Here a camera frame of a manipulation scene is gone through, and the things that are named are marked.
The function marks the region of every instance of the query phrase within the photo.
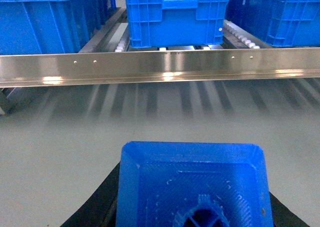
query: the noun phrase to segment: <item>blue plastic crate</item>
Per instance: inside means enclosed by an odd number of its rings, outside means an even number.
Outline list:
[[[216,45],[229,0],[126,0],[133,48]]]
[[[263,151],[253,144],[126,144],[116,226],[273,227]]]
[[[108,16],[107,0],[0,0],[0,55],[76,53]]]
[[[271,46],[320,46],[320,0],[232,1],[228,19]]]

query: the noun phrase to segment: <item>stainless steel rail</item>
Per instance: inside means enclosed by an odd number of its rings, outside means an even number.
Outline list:
[[[99,52],[125,14],[118,9],[80,53],[0,55],[0,87],[320,77],[320,47],[269,48],[257,39],[256,49],[239,48],[238,39],[228,38],[221,46],[232,49]]]

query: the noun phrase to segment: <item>gray floor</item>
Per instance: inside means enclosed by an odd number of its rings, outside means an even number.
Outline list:
[[[255,143],[270,191],[320,222],[320,80],[17,89],[0,117],[0,226],[59,226],[128,141]]]

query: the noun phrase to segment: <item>blue plastic object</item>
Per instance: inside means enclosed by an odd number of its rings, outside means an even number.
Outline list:
[[[253,144],[126,144],[116,226],[273,227],[263,151]]]
[[[229,0],[126,0],[133,48],[216,45]]]
[[[112,9],[107,0],[0,0],[0,55],[76,53]]]
[[[320,0],[230,0],[226,18],[274,47],[320,46]]]

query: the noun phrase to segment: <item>black rubber base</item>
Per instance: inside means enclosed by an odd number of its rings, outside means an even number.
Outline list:
[[[61,227],[115,227],[120,164]],[[274,227],[309,227],[270,193]]]

